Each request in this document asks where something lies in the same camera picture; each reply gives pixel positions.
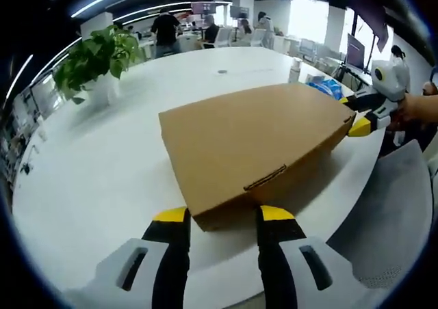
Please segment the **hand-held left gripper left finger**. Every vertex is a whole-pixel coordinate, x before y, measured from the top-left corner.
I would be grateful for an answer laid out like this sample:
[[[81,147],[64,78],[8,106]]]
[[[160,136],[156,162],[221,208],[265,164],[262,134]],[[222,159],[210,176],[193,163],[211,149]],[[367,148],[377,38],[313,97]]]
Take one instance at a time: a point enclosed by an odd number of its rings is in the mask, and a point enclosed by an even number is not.
[[[96,268],[104,308],[182,308],[190,268],[190,212],[182,206],[154,216]]]

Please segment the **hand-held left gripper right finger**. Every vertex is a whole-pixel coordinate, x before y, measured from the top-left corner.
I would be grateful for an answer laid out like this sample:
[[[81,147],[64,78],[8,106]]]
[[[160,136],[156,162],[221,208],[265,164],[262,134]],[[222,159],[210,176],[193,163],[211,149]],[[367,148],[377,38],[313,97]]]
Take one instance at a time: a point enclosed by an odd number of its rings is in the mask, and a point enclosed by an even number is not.
[[[308,237],[288,211],[257,209],[258,265],[267,308],[352,308],[352,265],[326,242]]]

